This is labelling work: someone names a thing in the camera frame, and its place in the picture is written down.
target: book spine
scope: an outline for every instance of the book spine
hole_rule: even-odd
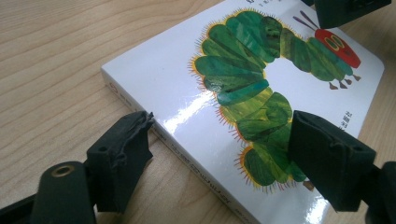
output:
[[[102,75],[106,85],[133,111],[144,110],[144,108],[127,93],[105,70]],[[165,128],[154,122],[152,130],[195,173],[209,188],[225,203],[244,223],[259,223],[218,181],[199,163],[187,150],[179,145],[177,141],[165,130]]]

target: clamp jaw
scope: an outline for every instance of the clamp jaw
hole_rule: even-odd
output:
[[[379,169],[374,150],[302,111],[294,111],[289,155],[335,211],[355,212],[364,200],[366,223],[396,223],[395,161]]]
[[[354,21],[391,3],[391,0],[302,0],[309,6],[315,4],[322,29],[338,27]]]
[[[119,119],[87,151],[87,160],[67,161],[41,176],[38,192],[0,210],[0,223],[96,223],[99,212],[123,213],[152,158],[152,114]]]

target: metal ring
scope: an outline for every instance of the metal ring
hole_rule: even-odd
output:
[[[50,174],[53,177],[62,177],[62,176],[65,176],[65,175],[69,175],[74,170],[75,170],[74,166],[67,164],[67,165],[63,165],[63,166],[60,166],[60,167],[56,168]]]

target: caterpillar leg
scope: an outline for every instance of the caterpillar leg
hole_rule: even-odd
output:
[[[355,80],[357,80],[357,81],[361,80],[361,77],[358,77],[358,76],[356,76],[356,75],[353,75],[353,77],[354,77]]]
[[[345,81],[346,84],[348,84],[348,85],[352,84],[352,80],[350,80],[350,79],[344,79],[344,81]]]
[[[331,82],[329,82],[330,84],[330,90],[338,90],[338,87],[334,86]]]
[[[344,83],[342,83],[341,81],[338,81],[340,83],[340,88],[341,89],[347,89],[347,86],[344,85]]]
[[[314,189],[315,189],[314,184],[310,180],[305,180],[303,185],[304,185],[304,187],[306,187],[310,191],[314,191]]]

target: board book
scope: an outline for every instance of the board book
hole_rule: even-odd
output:
[[[383,64],[299,0],[228,0],[102,67],[132,110],[244,222],[321,223],[327,201],[289,161],[292,111],[357,137]]]

